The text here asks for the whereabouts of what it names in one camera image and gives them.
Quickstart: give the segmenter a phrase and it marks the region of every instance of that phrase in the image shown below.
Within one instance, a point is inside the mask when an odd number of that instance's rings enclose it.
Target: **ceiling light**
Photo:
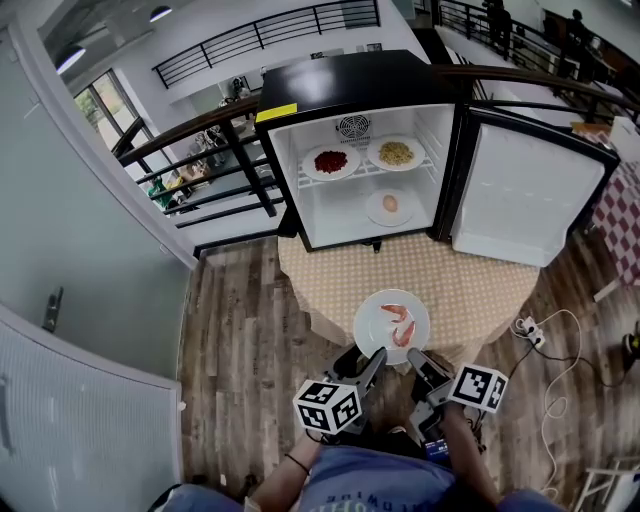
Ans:
[[[72,44],[67,46],[58,59],[56,60],[56,71],[59,75],[64,73],[67,69],[73,66],[80,57],[82,57],[86,53],[86,48],[83,48],[80,45]]]
[[[159,20],[160,18],[166,16],[170,12],[171,12],[171,7],[168,7],[166,5],[160,5],[156,7],[153,11],[151,11],[151,17],[149,18],[149,21],[153,23],[154,21]]]

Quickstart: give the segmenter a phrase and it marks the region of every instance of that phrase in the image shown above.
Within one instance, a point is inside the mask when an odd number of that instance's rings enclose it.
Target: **wire shelf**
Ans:
[[[320,185],[327,185],[330,183],[338,183],[340,181],[346,181],[346,180],[357,180],[360,178],[365,178],[367,176],[376,176],[378,174],[392,174],[394,172],[400,172],[400,171],[386,171],[384,169],[380,169],[380,167],[372,164],[369,159],[367,158],[367,148],[366,147],[356,147],[356,149],[359,150],[360,152],[360,158],[361,158],[361,163],[358,166],[358,168],[355,170],[355,172],[353,174],[350,174],[349,176],[346,176],[345,178],[342,178],[340,180],[335,180],[335,181],[317,181],[314,180],[312,178],[310,178],[309,176],[307,176],[304,171],[302,170],[302,159],[298,162],[298,190],[302,190],[305,188],[310,188],[310,187],[317,187]],[[410,171],[402,171],[402,172],[418,172],[419,170],[422,170],[423,172],[427,172],[429,173],[429,177],[431,178],[431,181],[435,184],[438,182],[436,176],[438,174],[438,169],[436,168],[436,166],[433,164],[433,161],[431,160],[431,158],[429,158],[429,155],[427,154],[427,156],[425,156],[424,160],[422,161],[422,163],[420,165],[418,165],[415,169],[412,169]]]

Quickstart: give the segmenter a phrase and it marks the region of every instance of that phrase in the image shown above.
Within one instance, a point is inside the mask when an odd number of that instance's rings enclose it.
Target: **yellow sticker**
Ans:
[[[275,119],[276,117],[288,116],[289,114],[295,114],[298,111],[297,103],[290,103],[289,105],[282,105],[281,107],[270,108],[269,110],[263,110],[258,112],[256,116],[256,123],[260,121],[266,121],[267,119]]]

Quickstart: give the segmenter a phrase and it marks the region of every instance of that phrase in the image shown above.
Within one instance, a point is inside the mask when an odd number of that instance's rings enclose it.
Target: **plate with shrimp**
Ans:
[[[407,361],[410,348],[423,350],[429,340],[427,308],[404,290],[382,290],[369,296],[353,319],[356,345],[366,357],[387,349],[387,364]]]

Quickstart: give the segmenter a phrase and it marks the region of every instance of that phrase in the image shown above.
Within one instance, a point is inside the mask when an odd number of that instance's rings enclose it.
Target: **wooden floor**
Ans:
[[[614,276],[599,233],[574,235],[542,270],[521,315],[541,321],[561,308],[573,311],[582,326],[582,354],[607,382],[622,374],[619,343],[640,318],[636,289],[619,289],[593,303],[592,295]],[[578,330],[569,315],[555,317],[544,329],[549,354],[576,353]],[[222,488],[234,496],[246,474],[269,474],[300,433],[293,394],[306,378],[320,375],[335,350],[309,330],[280,271],[275,238],[204,253],[192,276],[180,361],[186,477],[203,474],[220,488],[224,475]],[[508,374],[526,350],[525,341],[507,332],[482,350],[477,363]],[[540,436],[542,400],[548,383],[568,364],[531,354],[511,380],[499,413],[485,420],[486,462],[503,492],[540,489],[546,482],[551,462]],[[373,392],[376,428],[405,422],[413,379],[385,371]],[[552,399],[569,398],[565,417],[545,427],[558,460],[553,485],[560,503],[568,506],[576,498],[585,467],[640,453],[638,384],[640,364],[617,389],[603,388],[581,364],[554,388]]]

